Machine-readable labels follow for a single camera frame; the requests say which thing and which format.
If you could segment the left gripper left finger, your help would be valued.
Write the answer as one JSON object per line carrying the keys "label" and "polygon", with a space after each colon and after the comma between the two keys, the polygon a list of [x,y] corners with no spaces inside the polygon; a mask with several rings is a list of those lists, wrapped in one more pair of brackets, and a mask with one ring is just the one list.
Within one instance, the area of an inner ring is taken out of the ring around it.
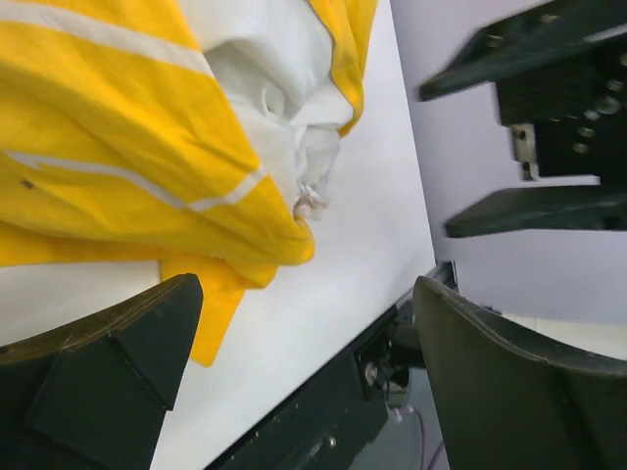
{"label": "left gripper left finger", "polygon": [[202,304],[198,277],[176,275],[3,346],[2,468],[149,468]]}

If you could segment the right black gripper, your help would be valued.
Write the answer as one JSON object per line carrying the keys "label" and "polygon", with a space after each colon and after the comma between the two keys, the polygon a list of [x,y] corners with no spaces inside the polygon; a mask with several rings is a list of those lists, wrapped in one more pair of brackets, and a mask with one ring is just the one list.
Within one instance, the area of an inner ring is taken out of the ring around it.
{"label": "right black gripper", "polygon": [[[477,29],[418,86],[431,101],[497,82],[524,180],[626,182],[626,3],[549,1]],[[523,230],[624,231],[624,185],[496,191],[449,218],[448,237]]]}

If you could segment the yellow printed pillowcase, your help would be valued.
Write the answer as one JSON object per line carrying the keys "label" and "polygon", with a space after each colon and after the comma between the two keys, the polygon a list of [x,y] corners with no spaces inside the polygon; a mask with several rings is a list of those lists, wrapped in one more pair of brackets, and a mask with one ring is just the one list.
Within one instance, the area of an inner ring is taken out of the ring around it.
{"label": "yellow printed pillowcase", "polygon": [[[210,366],[249,289],[314,255],[215,79],[182,1],[1,5],[1,262],[151,260],[205,294],[192,358]],[[377,5],[306,1],[331,80],[363,110]]]}

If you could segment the white pillow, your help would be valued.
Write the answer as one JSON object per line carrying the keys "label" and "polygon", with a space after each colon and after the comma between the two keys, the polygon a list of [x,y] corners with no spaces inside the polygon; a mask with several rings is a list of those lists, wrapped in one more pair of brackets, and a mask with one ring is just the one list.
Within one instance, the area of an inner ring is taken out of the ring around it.
{"label": "white pillow", "polygon": [[179,7],[262,165],[296,216],[317,217],[353,107],[331,80],[331,35],[306,1]]}

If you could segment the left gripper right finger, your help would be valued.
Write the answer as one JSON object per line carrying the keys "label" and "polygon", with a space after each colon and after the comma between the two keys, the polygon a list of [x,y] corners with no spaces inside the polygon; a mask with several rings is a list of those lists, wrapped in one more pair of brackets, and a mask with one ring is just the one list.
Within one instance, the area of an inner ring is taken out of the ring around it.
{"label": "left gripper right finger", "polygon": [[625,468],[625,361],[549,338],[427,277],[413,306],[451,468]]}

